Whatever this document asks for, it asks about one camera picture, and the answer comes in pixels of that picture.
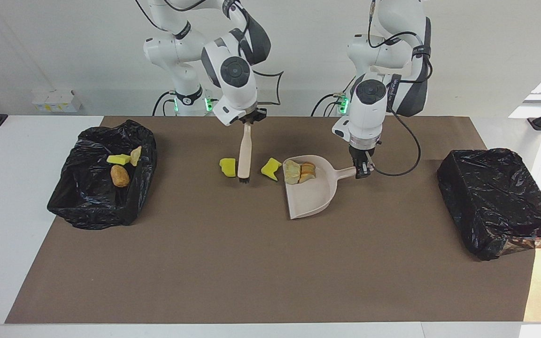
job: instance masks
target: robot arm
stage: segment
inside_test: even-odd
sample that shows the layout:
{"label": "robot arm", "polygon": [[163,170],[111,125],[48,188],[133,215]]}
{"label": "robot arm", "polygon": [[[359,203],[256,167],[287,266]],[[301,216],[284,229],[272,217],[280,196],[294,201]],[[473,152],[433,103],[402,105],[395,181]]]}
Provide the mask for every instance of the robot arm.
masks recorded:
{"label": "robot arm", "polygon": [[[340,118],[333,133],[349,143],[358,179],[373,170],[370,157],[380,144],[385,113],[412,116],[422,111],[430,76],[431,25],[420,0],[373,0],[370,21],[385,38],[398,36],[385,40],[357,35],[348,45],[359,78],[350,92],[348,116]],[[403,68],[411,59],[408,77],[378,73],[374,68]]]}
{"label": "robot arm", "polygon": [[207,104],[195,69],[185,62],[201,57],[205,39],[191,27],[183,15],[168,7],[164,0],[148,0],[152,19],[170,34],[148,38],[143,45],[146,58],[170,72],[174,82],[176,104],[181,115],[203,115]]}
{"label": "robot arm", "polygon": [[[271,41],[242,4],[238,0],[148,1],[153,21],[171,36],[147,39],[144,53],[172,74],[179,111],[206,111],[197,73],[185,63],[202,60],[212,83],[223,90],[214,109],[219,120],[227,126],[246,115],[251,122],[262,120],[265,111],[257,108],[257,86],[250,65],[266,60]],[[238,28],[206,45],[204,37],[180,13],[202,8],[219,9]]]}
{"label": "robot arm", "polygon": [[223,90],[214,114],[226,126],[236,120],[260,121],[266,117],[266,110],[258,109],[258,89],[251,65],[266,60],[271,41],[238,0],[222,1],[221,10],[238,28],[206,44],[201,54],[208,77]]}

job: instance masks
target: dustpan handle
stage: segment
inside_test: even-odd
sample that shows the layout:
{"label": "dustpan handle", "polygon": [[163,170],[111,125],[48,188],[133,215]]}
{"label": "dustpan handle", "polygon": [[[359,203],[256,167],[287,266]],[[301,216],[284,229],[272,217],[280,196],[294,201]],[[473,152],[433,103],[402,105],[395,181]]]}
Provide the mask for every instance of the dustpan handle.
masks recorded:
{"label": "dustpan handle", "polygon": [[337,171],[337,179],[347,179],[348,177],[356,176],[356,167],[349,167]]}

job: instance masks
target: food scrap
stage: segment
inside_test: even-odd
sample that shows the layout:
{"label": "food scrap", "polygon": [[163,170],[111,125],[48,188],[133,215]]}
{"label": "food scrap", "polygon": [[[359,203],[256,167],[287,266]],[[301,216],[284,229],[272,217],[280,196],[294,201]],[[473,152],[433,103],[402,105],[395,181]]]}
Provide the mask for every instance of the food scrap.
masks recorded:
{"label": "food scrap", "polygon": [[131,157],[125,154],[110,155],[107,159],[108,163],[125,165],[131,161]]}
{"label": "food scrap", "polygon": [[304,162],[301,165],[299,183],[306,182],[309,179],[316,179],[316,166],[310,162]]}
{"label": "food scrap", "polygon": [[263,175],[270,177],[272,180],[277,180],[277,176],[275,176],[275,171],[277,171],[281,167],[281,163],[273,158],[270,158],[268,162],[262,167],[260,170]]}
{"label": "food scrap", "polygon": [[223,158],[219,165],[221,166],[221,171],[227,177],[235,177],[237,175],[235,170],[235,163],[237,161],[234,158]]}
{"label": "food scrap", "polygon": [[300,180],[300,165],[292,160],[285,162],[285,183],[298,184]]}
{"label": "food scrap", "polygon": [[302,164],[287,160],[285,162],[285,183],[301,184],[310,179],[316,179],[316,166],[310,162]]}
{"label": "food scrap", "polygon": [[124,188],[131,182],[129,173],[121,165],[113,165],[110,170],[110,176],[112,176],[112,183],[118,188]]}
{"label": "food scrap", "polygon": [[133,149],[133,151],[131,152],[131,164],[133,165],[133,167],[137,166],[139,158],[141,158],[141,146]]}

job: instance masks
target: yellow sponge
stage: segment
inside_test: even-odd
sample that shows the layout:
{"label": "yellow sponge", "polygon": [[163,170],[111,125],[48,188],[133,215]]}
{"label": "yellow sponge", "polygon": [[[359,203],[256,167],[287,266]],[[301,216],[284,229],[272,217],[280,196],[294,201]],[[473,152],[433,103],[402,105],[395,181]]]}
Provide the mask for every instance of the yellow sponge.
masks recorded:
{"label": "yellow sponge", "polygon": [[126,163],[131,162],[131,157],[125,154],[121,155],[110,155],[108,156],[108,163],[125,165]]}
{"label": "yellow sponge", "polygon": [[237,161],[234,158],[223,158],[219,165],[224,175],[227,177],[235,177],[237,174],[235,172],[235,163]]}
{"label": "yellow sponge", "polygon": [[268,176],[275,181],[279,181],[277,180],[277,176],[275,176],[275,171],[277,171],[279,167],[281,167],[281,163],[273,158],[270,158],[264,167],[262,167],[261,172],[265,176]]}

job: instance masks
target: black plastic bag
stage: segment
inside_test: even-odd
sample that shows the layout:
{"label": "black plastic bag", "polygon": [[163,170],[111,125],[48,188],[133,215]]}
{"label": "black plastic bag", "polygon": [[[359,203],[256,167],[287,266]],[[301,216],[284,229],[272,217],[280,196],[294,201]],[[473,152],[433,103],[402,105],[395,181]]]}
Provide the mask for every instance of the black plastic bag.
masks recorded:
{"label": "black plastic bag", "polygon": [[[129,186],[114,186],[108,156],[130,154],[139,146],[142,149],[137,166],[130,163],[124,166],[131,178]],[[116,128],[86,129],[62,167],[47,209],[80,229],[130,225],[146,202],[156,163],[152,131],[133,120]]]}
{"label": "black plastic bag", "polygon": [[438,181],[464,245],[479,259],[541,248],[541,191],[515,152],[453,150]]}

